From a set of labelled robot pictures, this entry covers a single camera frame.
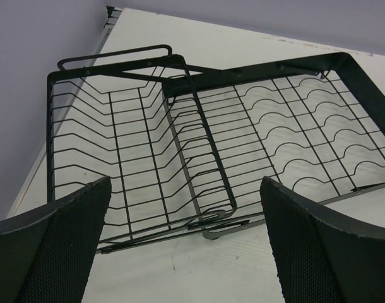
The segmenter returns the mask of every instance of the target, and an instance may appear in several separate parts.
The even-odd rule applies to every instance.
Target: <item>black wire rack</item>
[[[59,67],[48,80],[48,199],[111,177],[98,253],[262,224],[266,175],[321,203],[385,186],[385,97],[348,54],[219,71],[159,45]]]

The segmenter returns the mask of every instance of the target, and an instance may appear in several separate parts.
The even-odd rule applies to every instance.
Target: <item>wall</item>
[[[109,3],[385,55],[385,0],[109,0]]]
[[[0,1],[0,220],[45,142],[46,79],[65,57],[89,54],[104,0]]]

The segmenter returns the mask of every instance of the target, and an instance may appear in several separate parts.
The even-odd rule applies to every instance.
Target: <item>table surface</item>
[[[189,64],[231,68],[349,52],[385,94],[385,57],[131,9],[122,12],[102,52],[169,44]],[[46,201],[45,160],[16,214]],[[385,189],[329,207],[385,227]],[[97,255],[85,302],[283,302],[266,226],[216,241],[192,235]]]

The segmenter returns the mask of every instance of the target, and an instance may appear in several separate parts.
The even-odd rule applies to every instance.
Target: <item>black handle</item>
[[[96,54],[96,55],[83,56],[83,57],[67,58],[67,59],[60,60],[57,65],[61,71],[64,71],[64,70],[66,70],[64,67],[64,64],[69,63],[69,62],[84,61],[84,60],[104,58],[104,57],[110,57],[110,56],[118,56],[118,55],[130,54],[133,52],[151,51],[153,49],[167,49],[167,55],[168,56],[170,56],[173,53],[171,46],[166,45],[166,44],[159,44],[159,45],[153,45],[153,46],[147,46],[147,47],[140,47],[138,49],[119,50],[117,52],[106,52],[104,54]]]

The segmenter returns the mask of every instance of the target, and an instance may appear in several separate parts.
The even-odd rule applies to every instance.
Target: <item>wire grid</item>
[[[54,136],[56,198],[112,178],[99,248],[183,233],[200,213],[235,211],[194,100],[167,102],[159,83],[140,83],[89,77],[65,119],[54,121],[62,122]],[[334,72],[199,92],[199,99],[238,218],[263,218],[265,175],[314,201],[385,182],[385,137]]]

